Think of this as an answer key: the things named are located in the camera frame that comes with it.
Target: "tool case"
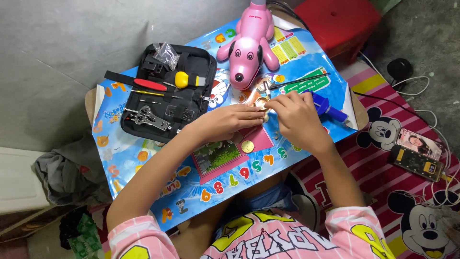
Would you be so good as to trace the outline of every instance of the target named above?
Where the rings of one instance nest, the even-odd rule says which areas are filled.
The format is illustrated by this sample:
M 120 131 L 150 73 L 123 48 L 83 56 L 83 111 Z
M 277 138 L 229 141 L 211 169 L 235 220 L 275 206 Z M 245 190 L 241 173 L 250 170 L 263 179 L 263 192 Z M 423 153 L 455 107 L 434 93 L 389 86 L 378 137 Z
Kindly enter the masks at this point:
M 171 46 L 180 56 L 173 71 L 168 65 L 153 58 L 155 49 L 153 45 L 149 45 L 141 56 L 136 75 L 138 79 L 163 84 L 166 91 L 155 91 L 135 83 L 132 77 L 106 72 L 105 78 L 132 85 L 133 90 L 164 94 L 164 96 L 155 96 L 132 91 L 126 102 L 126 109 L 121 115 L 121 128 L 125 132 L 168 143 L 185 125 L 206 113 L 208 101 L 205 99 L 211 95 L 217 69 L 216 59 L 204 49 L 173 44 Z M 179 89 L 162 83 L 167 82 L 174 85 L 175 76 L 179 71 L 189 75 L 189 86 Z M 193 78 L 196 76 L 205 78 L 204 86 L 193 86 Z M 160 119 L 156 121 L 155 126 L 136 123 L 136 113 L 131 111 L 145 110 L 145 106 L 148 106 L 151 113 Z

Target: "gray wall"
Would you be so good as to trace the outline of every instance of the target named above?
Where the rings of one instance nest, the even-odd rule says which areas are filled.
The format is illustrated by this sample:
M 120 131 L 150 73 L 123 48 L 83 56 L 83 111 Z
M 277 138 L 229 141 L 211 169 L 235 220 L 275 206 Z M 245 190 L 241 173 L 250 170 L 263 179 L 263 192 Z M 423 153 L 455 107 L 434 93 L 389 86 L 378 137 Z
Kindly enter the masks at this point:
M 301 0 L 287 1 L 291 6 Z M 150 43 L 184 44 L 249 0 L 0 0 L 0 147 L 48 151 L 78 139 L 84 97 Z

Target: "denim shorts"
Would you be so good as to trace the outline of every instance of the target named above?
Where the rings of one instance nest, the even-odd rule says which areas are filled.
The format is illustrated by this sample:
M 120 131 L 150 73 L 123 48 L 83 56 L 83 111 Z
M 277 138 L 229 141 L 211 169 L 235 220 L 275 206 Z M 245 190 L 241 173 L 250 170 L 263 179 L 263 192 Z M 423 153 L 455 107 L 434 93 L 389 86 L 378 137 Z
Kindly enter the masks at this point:
M 271 208 L 278 208 L 287 212 L 299 210 L 292 200 L 291 189 L 284 185 L 283 182 L 250 199 L 242 199 L 237 195 L 219 220 L 217 229 L 214 232 L 213 241 L 216 241 L 220 237 L 224 226 L 235 218 L 242 217 L 251 212 L 265 211 Z

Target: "smartphone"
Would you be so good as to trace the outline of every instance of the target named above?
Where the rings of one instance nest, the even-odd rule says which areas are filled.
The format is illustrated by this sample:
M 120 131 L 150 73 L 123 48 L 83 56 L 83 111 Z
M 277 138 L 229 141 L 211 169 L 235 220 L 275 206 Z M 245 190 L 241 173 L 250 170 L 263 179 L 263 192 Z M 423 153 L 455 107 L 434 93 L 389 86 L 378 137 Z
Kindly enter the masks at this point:
M 399 130 L 395 143 L 438 161 L 444 149 L 441 143 L 405 128 Z

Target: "pink striped shirt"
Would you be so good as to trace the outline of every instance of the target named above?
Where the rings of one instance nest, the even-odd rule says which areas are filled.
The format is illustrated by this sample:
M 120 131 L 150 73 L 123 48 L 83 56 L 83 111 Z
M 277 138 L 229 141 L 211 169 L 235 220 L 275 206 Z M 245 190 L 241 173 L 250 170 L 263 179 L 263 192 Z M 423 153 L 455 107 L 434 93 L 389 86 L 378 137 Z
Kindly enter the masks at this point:
M 201 259 L 394 259 L 370 207 L 333 209 L 325 225 L 329 240 L 283 211 L 252 212 L 226 224 Z M 109 243 L 116 259 L 179 258 L 151 216 L 120 224 Z

